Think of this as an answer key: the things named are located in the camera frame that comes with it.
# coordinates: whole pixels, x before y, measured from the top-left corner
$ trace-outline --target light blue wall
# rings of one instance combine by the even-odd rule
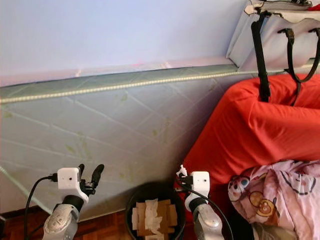
[[[2,76],[223,57],[245,0],[1,0]]]

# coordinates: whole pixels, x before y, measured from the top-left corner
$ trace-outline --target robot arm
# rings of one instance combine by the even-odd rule
[[[181,165],[176,173],[186,187],[208,197],[210,191],[210,177],[207,171],[194,171],[187,176],[187,171]],[[224,240],[222,235],[222,221],[214,212],[208,201],[191,192],[185,199],[186,209],[192,212],[194,231],[199,240]]]
[[[58,189],[63,201],[57,204],[46,219],[43,240],[72,240],[78,229],[81,208],[89,202],[89,195],[96,193],[100,176],[104,170],[100,164],[93,171],[91,182],[81,179],[85,166],[65,167],[57,172]]]

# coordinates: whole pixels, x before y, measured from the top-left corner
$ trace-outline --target black trash bin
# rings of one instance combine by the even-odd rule
[[[143,238],[138,237],[137,231],[132,230],[132,209],[136,207],[137,202],[143,203],[146,200],[153,199],[158,199],[159,201],[170,199],[171,204],[175,204],[178,224],[174,227],[174,233],[169,235],[169,239],[182,240],[184,227],[186,224],[185,206],[173,188],[167,183],[163,182],[151,182],[143,184],[137,187],[136,191],[130,198],[125,209],[125,224],[133,239],[142,240]]]

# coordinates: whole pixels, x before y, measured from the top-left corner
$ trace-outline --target black bag strap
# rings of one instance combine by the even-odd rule
[[[265,15],[261,14],[259,20],[254,21],[251,24],[251,32],[252,32],[253,44],[254,44],[254,50],[255,50],[256,65],[258,67],[258,76],[260,78],[259,95],[260,95],[261,101],[267,103],[269,102],[269,97],[271,93],[270,93],[270,86],[269,86],[269,80],[268,80],[268,73],[266,70],[264,51],[262,48],[262,42],[261,42],[261,36],[260,36],[260,30],[264,22],[264,19],[265,19]]]
[[[287,58],[288,58],[288,69],[286,71],[291,75],[291,77],[297,82],[297,83],[305,83],[306,81],[310,80],[311,77],[315,74],[317,67],[319,65],[319,59],[320,59],[320,28],[314,28],[309,31],[309,33],[315,32],[317,37],[318,37],[318,42],[316,45],[316,54],[314,58],[314,62],[312,65],[312,68],[308,75],[304,79],[300,79],[296,74],[295,74],[295,69],[294,69],[294,63],[293,63],[293,46],[295,43],[295,33],[291,28],[284,28],[278,33],[285,33],[286,37],[288,38],[288,43],[287,43]]]

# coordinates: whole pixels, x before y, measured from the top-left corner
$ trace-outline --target red bean bag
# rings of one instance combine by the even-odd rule
[[[309,11],[320,11],[320,4],[315,5],[313,7],[309,7]]]
[[[230,87],[183,162],[189,173],[209,172],[210,198],[226,214],[233,207],[224,184],[233,175],[282,159],[320,159],[320,75],[302,83],[294,106],[291,76],[268,79],[269,102],[259,100],[259,78]]]

